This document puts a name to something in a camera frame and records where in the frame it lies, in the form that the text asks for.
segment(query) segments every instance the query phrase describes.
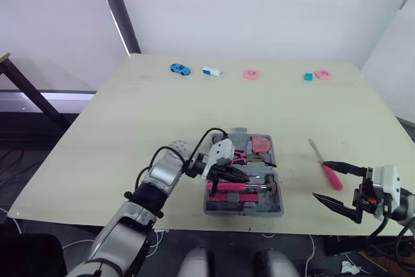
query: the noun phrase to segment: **white cable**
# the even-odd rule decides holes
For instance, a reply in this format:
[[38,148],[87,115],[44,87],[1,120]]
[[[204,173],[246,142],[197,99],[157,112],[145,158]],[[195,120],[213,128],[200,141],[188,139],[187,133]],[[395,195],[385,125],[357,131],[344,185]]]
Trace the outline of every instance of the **white cable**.
[[309,237],[311,239],[311,243],[313,244],[313,253],[311,254],[310,258],[308,258],[307,261],[305,262],[305,274],[304,274],[305,277],[307,277],[307,269],[308,269],[308,266],[309,266],[309,261],[314,257],[314,253],[316,251],[316,247],[315,247],[315,244],[314,244],[314,239],[311,235],[309,235]]
[[349,256],[347,255],[347,254],[343,254],[344,256],[346,256],[347,257],[347,259],[349,260],[349,262],[351,263],[351,264],[353,264],[354,266],[356,266],[356,267],[358,267],[362,272],[364,272],[364,273],[366,273],[366,274],[369,274],[369,275],[372,275],[372,273],[371,272],[368,272],[368,271],[365,271],[362,267],[360,267],[360,266],[357,266],[350,258],[349,258]]
[[158,233],[156,232],[156,239],[157,239],[157,242],[156,242],[156,244],[155,245],[152,245],[152,246],[150,246],[150,248],[152,248],[152,247],[156,247],[157,245],[158,245]]
[[156,253],[157,248],[158,248],[158,245],[161,243],[161,240],[163,239],[163,236],[164,236],[164,232],[161,232],[161,238],[160,238],[160,240],[158,240],[158,235],[157,235],[157,243],[155,244],[156,248],[154,249],[154,251],[153,251],[153,252],[151,252],[149,255],[147,255],[147,256],[146,256],[146,258],[149,258],[149,257],[151,257],[153,254],[155,254],[155,253]]
[[[8,214],[7,210],[4,210],[3,208],[0,208],[0,211],[3,211],[7,216],[7,214]],[[13,219],[13,218],[11,218],[11,219],[13,220],[14,224],[16,224],[16,227],[18,228],[19,234],[21,234],[21,229],[20,229],[19,223],[15,219]]]
[[66,248],[68,248],[68,247],[70,247],[70,246],[73,246],[73,245],[76,245],[77,243],[88,243],[88,242],[94,242],[94,240],[93,239],[84,239],[84,240],[78,240],[78,241],[75,241],[75,242],[73,242],[73,243],[70,243],[70,244],[68,244],[68,245],[66,245],[66,246],[64,246],[64,247],[62,247],[62,250],[63,249],[66,249]]
[[275,236],[275,234],[274,235],[271,235],[271,236],[267,236],[267,235],[265,235],[265,234],[261,234],[263,237],[265,237],[265,238],[273,238],[274,236]]

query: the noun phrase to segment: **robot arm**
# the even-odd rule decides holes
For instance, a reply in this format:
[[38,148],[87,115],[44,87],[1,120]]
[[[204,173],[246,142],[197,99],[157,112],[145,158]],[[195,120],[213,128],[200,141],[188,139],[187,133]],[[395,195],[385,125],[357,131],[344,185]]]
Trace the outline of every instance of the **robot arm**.
[[205,179],[221,177],[233,182],[249,180],[242,172],[229,175],[223,169],[231,162],[235,150],[228,138],[214,144],[208,155],[199,154],[195,158],[184,141],[174,141],[169,147],[177,151],[185,163],[173,151],[167,150],[164,157],[148,170],[138,188],[133,193],[124,194],[128,201],[97,236],[88,260],[67,276],[123,277],[137,274],[149,249],[148,234],[157,217],[163,217],[161,209],[182,173],[193,178],[202,175]]
[[323,162],[324,165],[340,173],[361,176],[362,184],[355,190],[353,206],[347,208],[342,202],[333,198],[313,195],[330,210],[344,215],[356,223],[362,222],[363,211],[371,213],[376,219],[383,220],[387,214],[402,226],[409,222],[410,230],[415,235],[415,195],[401,188],[401,180],[393,165],[384,167],[356,167],[344,162]]

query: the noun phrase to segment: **toy car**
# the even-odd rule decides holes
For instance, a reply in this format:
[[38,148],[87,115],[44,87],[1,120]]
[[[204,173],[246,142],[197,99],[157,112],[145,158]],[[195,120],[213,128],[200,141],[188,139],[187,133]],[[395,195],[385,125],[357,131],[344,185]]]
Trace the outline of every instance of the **toy car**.
[[185,66],[183,66],[181,64],[171,64],[170,65],[170,70],[173,73],[179,73],[179,74],[181,74],[183,76],[184,75],[190,75],[190,68],[185,67]]

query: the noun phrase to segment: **dark floor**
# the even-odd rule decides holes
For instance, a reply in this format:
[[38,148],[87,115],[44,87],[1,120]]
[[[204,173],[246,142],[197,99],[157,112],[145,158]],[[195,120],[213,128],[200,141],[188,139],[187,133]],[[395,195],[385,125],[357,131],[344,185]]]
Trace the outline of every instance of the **dark floor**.
[[[23,147],[23,157],[9,170],[3,172],[20,152],[14,151],[4,160],[0,161],[0,181],[9,176],[14,176],[33,163],[45,159],[53,148],[53,144],[39,143],[2,143],[0,157],[14,147]],[[0,207],[9,209],[19,192],[23,189],[27,180],[34,174],[38,166],[34,166],[27,172],[20,174],[19,178],[9,181],[7,184],[0,182]],[[0,214],[0,222],[5,219],[4,213]],[[48,233],[59,238],[62,246],[81,239],[93,239],[95,234],[66,224],[43,223],[35,221],[19,221],[21,229],[25,233]],[[316,254],[309,263],[309,275],[324,273],[332,276],[340,273],[341,261],[345,256],[326,257],[323,249],[323,236],[313,236],[316,243]],[[156,242],[155,234],[151,236],[152,244]],[[67,268],[70,270],[80,263],[86,256],[90,242],[79,243],[64,250]],[[199,245],[204,245],[215,254],[216,276],[252,276],[252,259],[256,252],[266,248],[282,251],[297,267],[303,276],[305,261],[311,255],[312,244],[308,235],[275,235],[265,238],[261,234],[236,233],[236,232],[201,232],[174,230],[163,235],[157,252],[149,257],[139,276],[165,276],[177,275],[180,263],[187,252]],[[361,265],[366,271],[389,276],[357,253],[350,254],[350,258]]]

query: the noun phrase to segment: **white eraser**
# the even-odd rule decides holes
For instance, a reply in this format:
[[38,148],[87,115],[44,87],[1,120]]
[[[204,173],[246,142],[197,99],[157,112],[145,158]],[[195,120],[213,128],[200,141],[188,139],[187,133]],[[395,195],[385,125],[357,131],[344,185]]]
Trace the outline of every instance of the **white eraser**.
[[215,69],[215,68],[210,68],[208,66],[204,66],[202,68],[203,74],[208,74],[208,75],[212,75],[212,76],[221,76],[222,75],[222,71],[220,69]]

